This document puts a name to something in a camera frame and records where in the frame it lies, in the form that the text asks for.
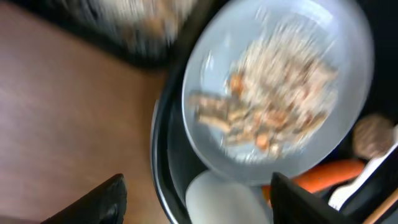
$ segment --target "table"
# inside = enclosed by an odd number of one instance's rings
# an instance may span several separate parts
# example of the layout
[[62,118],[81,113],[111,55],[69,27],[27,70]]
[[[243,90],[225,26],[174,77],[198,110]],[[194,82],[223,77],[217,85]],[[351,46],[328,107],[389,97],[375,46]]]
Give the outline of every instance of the table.
[[0,215],[45,220],[123,173],[125,223],[167,223],[149,158],[164,80],[0,2]]

